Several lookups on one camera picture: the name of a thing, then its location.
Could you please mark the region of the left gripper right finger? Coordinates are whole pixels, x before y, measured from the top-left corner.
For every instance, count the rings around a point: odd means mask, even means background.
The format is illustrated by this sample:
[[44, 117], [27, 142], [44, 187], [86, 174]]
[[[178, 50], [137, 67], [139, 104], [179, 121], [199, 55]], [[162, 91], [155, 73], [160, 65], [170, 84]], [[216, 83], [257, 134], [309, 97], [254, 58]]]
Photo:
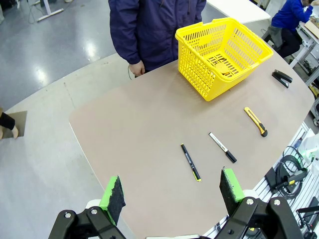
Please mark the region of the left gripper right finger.
[[242, 239], [249, 228], [257, 228], [266, 239], [302, 239], [303, 235], [293, 212], [283, 197], [268, 202], [245, 196], [230, 168], [221, 170], [219, 188], [229, 219], [217, 239]]

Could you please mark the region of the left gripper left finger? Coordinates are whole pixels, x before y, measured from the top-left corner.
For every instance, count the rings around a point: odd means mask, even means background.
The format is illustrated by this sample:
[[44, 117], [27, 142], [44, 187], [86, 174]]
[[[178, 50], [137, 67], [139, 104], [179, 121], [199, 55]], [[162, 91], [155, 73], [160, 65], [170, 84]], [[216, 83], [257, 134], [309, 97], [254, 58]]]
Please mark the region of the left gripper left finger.
[[50, 239], [124, 239], [117, 227], [122, 208], [126, 205], [119, 176], [111, 177], [98, 206], [61, 211], [52, 227]]

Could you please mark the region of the person's right hand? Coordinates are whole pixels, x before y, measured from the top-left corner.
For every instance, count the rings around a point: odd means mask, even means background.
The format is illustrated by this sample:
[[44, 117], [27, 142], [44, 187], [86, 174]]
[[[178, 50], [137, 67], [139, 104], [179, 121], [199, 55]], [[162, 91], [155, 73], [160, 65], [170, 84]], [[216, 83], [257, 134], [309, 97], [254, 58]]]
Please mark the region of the person's right hand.
[[142, 60], [140, 60], [138, 63], [136, 64], [129, 64], [129, 70], [134, 74], [134, 76], [138, 77], [143, 75], [146, 70], [145, 70], [145, 66], [142, 62]]

